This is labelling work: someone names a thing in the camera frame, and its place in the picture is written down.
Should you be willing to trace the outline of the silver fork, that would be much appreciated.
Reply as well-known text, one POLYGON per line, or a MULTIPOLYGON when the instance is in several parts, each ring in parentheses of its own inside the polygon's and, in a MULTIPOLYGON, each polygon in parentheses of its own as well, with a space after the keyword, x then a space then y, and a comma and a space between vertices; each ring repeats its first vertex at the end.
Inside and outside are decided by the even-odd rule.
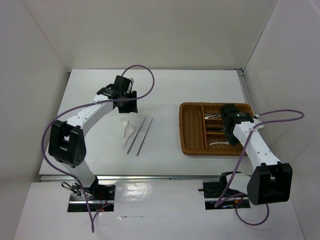
POLYGON ((221 119, 220 116, 205 116, 205 120, 216 120, 216 119, 221 119))
POLYGON ((205 114, 204 117, 213 117, 213 116, 220 116, 220 114, 205 114))

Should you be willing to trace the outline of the grey chopstick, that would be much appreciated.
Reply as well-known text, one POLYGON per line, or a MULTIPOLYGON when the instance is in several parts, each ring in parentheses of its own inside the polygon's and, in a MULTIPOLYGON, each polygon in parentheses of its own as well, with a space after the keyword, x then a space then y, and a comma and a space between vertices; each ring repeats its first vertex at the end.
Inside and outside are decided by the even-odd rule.
POLYGON ((131 142, 131 144, 130 144, 127 152, 126 152, 127 155, 130 153, 130 151, 131 151, 131 149, 132 149, 132 147, 133 147, 133 145, 134 145, 134 143, 135 143, 135 141, 136 141, 136 139, 137 139, 137 137, 138 137, 138 135, 139 135, 139 133, 140 133, 140 131, 141 131, 141 129, 142 129, 145 121, 146 121, 146 119, 147 119, 147 117, 144 118, 144 120, 142 121, 140 127, 138 128, 138 131, 137 131, 137 133, 135 134, 135 136, 134 136, 134 138, 133 138, 133 140, 132 140, 132 142, 131 142))
POLYGON ((151 119, 151 121, 150 121, 150 123, 149 123, 149 125, 148 125, 148 128, 147 128, 147 130, 146 130, 146 132, 145 132, 145 134, 144 134, 144 136, 143 136, 143 139, 142 139, 142 142, 141 142, 141 144, 140 144, 140 146, 139 146, 139 148, 138 148, 138 151, 137 151, 137 153, 136 153, 136 156, 139 156, 139 154, 140 154, 140 152, 141 152, 141 149, 142 149, 142 147, 143 147, 143 144, 144 144, 144 142, 145 142, 145 140, 146 140, 146 138, 147 138, 147 135, 148 135, 148 133, 149 133, 149 130, 150 130, 150 128, 151 128, 151 125, 152 125, 152 123, 153 123, 153 118, 151 119))

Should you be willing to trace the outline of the silver table knife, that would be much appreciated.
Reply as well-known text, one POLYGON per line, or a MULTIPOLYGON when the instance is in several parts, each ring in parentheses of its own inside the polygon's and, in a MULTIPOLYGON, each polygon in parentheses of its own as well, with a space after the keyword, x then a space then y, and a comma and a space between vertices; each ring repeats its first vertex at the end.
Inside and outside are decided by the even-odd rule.
POLYGON ((221 129, 221 130, 224 130, 223 127, 207 127, 205 130, 208 130, 208 129, 221 129))

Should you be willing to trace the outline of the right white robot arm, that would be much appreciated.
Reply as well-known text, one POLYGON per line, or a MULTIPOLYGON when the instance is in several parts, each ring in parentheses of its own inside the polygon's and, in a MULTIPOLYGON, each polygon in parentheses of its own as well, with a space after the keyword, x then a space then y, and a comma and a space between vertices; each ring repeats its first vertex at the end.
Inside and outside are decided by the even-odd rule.
POLYGON ((249 112, 240 112, 235 104, 220 108, 223 129, 230 145, 241 144, 241 156, 247 155, 253 167, 251 176, 234 170, 218 184, 220 196, 230 196, 235 190, 247 195, 253 205, 286 202, 290 198, 293 169, 269 149, 259 133, 264 127, 249 112))

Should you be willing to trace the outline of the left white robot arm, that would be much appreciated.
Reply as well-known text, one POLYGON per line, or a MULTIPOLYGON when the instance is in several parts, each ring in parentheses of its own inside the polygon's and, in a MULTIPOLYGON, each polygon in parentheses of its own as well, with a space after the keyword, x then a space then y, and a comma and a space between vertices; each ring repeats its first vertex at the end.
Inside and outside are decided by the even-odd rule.
POLYGON ((55 120, 51 126, 48 154, 81 181, 81 194, 88 200, 95 199, 102 186, 85 161, 85 137, 102 117, 115 108, 119 113, 138 112, 137 92, 132 90, 133 84, 132 78, 117 75, 114 83, 97 91, 92 105, 65 121, 55 120))

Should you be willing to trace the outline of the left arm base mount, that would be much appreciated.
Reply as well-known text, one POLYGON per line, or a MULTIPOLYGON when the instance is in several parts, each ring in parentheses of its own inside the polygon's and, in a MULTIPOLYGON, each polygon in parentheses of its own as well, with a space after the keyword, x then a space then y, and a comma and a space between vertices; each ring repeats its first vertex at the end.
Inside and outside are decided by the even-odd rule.
MULTIPOLYGON (((70 185, 63 181, 61 186, 70 191, 67 208, 68 213, 83 213, 88 211, 84 192, 77 183, 70 185)), ((115 190, 115 184, 107 184, 103 185, 102 190, 99 190, 98 193, 94 195, 86 191, 90 210, 96 212, 101 209, 102 212, 113 212, 115 190)))

